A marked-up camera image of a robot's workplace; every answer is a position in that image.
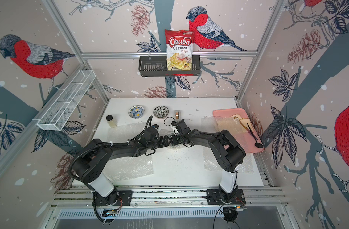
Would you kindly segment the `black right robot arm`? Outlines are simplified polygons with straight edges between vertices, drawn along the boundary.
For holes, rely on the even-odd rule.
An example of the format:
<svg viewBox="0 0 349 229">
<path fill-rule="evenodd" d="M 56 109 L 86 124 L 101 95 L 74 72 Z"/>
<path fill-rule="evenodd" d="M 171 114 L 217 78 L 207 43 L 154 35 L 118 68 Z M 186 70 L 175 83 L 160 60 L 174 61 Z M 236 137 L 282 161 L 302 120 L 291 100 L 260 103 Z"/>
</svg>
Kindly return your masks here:
<svg viewBox="0 0 349 229">
<path fill-rule="evenodd" d="M 223 200 L 230 200 L 237 190 L 237 167 L 246 157 L 246 152 L 229 131 L 217 133 L 202 132 L 197 129 L 188 133 L 173 134 L 169 138 L 172 146 L 184 145 L 188 148 L 203 146 L 211 149 L 216 162 L 222 168 L 219 194 Z"/>
</svg>

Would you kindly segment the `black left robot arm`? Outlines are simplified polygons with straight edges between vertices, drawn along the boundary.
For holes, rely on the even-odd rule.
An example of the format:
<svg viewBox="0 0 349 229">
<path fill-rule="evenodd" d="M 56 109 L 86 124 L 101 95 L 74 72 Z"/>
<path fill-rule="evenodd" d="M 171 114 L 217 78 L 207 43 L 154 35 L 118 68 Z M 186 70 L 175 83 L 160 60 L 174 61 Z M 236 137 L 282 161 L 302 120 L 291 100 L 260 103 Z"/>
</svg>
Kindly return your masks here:
<svg viewBox="0 0 349 229">
<path fill-rule="evenodd" d="M 172 144 L 172 137 L 160 136 L 158 133 L 141 133 L 125 143 L 102 142 L 97 138 L 73 159 L 68 174 L 106 198 L 113 195 L 115 190 L 114 184 L 103 174 L 108 161 L 122 157 L 139 157 L 148 150 L 152 150 L 151 153 L 154 154 L 158 148 L 166 148 Z"/>
</svg>

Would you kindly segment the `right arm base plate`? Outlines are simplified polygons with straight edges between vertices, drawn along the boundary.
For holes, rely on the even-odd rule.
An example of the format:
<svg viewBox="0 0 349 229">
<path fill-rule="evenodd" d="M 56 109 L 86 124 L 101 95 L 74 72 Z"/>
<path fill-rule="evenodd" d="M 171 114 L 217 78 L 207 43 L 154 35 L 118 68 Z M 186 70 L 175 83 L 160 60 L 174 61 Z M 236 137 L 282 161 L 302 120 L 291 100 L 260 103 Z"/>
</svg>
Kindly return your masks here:
<svg viewBox="0 0 349 229">
<path fill-rule="evenodd" d="M 206 190 L 206 199 L 208 205 L 245 205 L 245 195 L 243 190 L 236 189 L 232 193 L 226 193 L 222 189 Z"/>
</svg>

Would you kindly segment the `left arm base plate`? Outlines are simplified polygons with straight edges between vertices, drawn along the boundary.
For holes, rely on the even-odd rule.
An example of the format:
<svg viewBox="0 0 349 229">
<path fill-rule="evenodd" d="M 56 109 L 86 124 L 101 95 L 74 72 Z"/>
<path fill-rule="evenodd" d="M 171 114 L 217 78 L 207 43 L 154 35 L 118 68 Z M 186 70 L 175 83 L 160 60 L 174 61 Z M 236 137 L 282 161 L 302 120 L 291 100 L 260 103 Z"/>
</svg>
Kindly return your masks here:
<svg viewBox="0 0 349 229">
<path fill-rule="evenodd" d="M 92 206 L 109 207 L 109 206 L 130 206 L 133 192 L 131 190 L 117 191 L 116 189 L 106 197 L 101 196 L 98 192 L 93 193 Z"/>
</svg>

